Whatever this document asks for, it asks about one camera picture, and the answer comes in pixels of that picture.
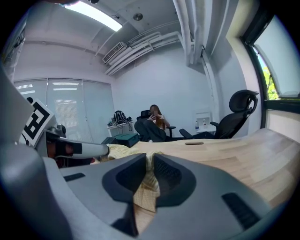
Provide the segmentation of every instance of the window frame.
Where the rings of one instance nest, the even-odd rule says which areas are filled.
[[[254,42],[268,27],[269,23],[273,19],[273,16],[274,14],[271,13],[263,4],[261,4],[248,29],[245,31],[244,35],[240,37],[240,40],[242,41],[244,47],[246,48],[250,56],[258,79],[262,106],[261,128],[266,127],[267,110],[279,110],[284,112],[300,114],[300,101],[297,101],[297,99],[300,99],[300,97],[280,97],[281,100],[268,100],[267,83],[265,81],[263,69],[261,68],[257,54],[253,49]]]

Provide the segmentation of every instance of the woman's hair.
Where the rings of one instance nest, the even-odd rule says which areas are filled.
[[[151,105],[150,110],[151,110],[151,108],[154,108],[155,111],[158,111],[159,115],[162,115],[161,111],[160,111],[160,109],[159,109],[159,107],[157,105],[153,104],[153,105]],[[156,118],[155,124],[159,128],[163,128],[165,130],[165,123],[164,123],[164,121],[162,119]]]

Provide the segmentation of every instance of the black office chair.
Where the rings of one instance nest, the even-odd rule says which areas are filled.
[[[185,139],[227,139],[232,138],[244,125],[247,118],[255,111],[257,106],[258,92],[250,90],[237,91],[231,97],[229,101],[229,107],[234,113],[224,117],[220,123],[210,122],[211,125],[216,126],[215,134],[209,132],[203,132],[196,135],[191,135],[184,129],[180,129],[179,132]]]
[[[150,112],[149,110],[141,111],[141,115],[139,117],[137,117],[136,120],[142,121],[142,122],[146,121],[150,117],[150,113],[149,112]],[[165,139],[166,142],[173,141],[173,138],[172,138],[172,129],[175,129],[175,128],[176,127],[174,127],[174,126],[167,127],[167,129],[170,130],[170,136],[166,137],[166,139]]]

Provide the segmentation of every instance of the light wood surface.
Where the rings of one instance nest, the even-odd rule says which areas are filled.
[[[175,142],[138,142],[134,147],[152,150],[223,169],[260,194],[272,207],[287,200],[296,186],[300,171],[300,144],[273,132],[260,129],[243,138],[210,140],[203,145]],[[135,206],[137,228],[141,233],[154,213]]]

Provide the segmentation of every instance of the yellow cloth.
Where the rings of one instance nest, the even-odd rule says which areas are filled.
[[[110,161],[118,158],[127,157],[136,153],[143,153],[137,148],[128,148],[124,145],[108,144],[109,154],[103,161]],[[150,151],[146,153],[146,175],[136,191],[133,200],[134,203],[144,209],[155,212],[156,198],[159,197],[159,185],[154,175],[154,163],[152,161],[154,153],[161,153],[161,151]]]

